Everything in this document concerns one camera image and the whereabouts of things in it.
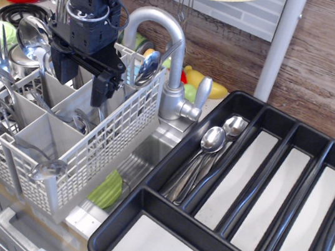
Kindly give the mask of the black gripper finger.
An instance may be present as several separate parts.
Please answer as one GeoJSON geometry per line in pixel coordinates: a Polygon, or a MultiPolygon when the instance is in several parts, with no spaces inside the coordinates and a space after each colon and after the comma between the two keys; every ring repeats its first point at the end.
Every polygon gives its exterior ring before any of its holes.
{"type": "Polygon", "coordinates": [[[117,74],[106,71],[94,77],[90,105],[100,107],[107,99],[110,99],[117,90],[118,79],[117,74]]]}
{"type": "Polygon", "coordinates": [[[77,77],[78,64],[72,59],[73,53],[62,51],[56,47],[52,48],[51,59],[54,65],[54,72],[60,84],[66,84],[68,81],[77,77]]]}

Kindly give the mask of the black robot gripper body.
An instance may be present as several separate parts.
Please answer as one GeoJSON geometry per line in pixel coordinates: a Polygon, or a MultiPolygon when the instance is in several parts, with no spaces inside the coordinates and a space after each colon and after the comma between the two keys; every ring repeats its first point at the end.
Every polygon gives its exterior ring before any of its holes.
{"type": "Polygon", "coordinates": [[[109,21],[110,8],[104,6],[97,14],[85,13],[67,0],[65,12],[68,22],[59,19],[49,22],[53,37],[52,48],[73,53],[72,59],[94,76],[106,71],[120,77],[126,66],[115,49],[118,29],[109,21]]]}

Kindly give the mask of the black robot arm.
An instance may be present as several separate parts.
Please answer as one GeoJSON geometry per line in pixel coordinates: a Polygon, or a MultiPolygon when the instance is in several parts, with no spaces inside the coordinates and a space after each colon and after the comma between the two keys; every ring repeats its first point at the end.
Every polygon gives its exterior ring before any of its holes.
{"type": "Polygon", "coordinates": [[[51,58],[59,82],[65,84],[85,69],[93,75],[90,104],[100,107],[122,82],[126,66],[115,50],[124,5],[120,0],[66,0],[66,22],[49,21],[51,58]]]}

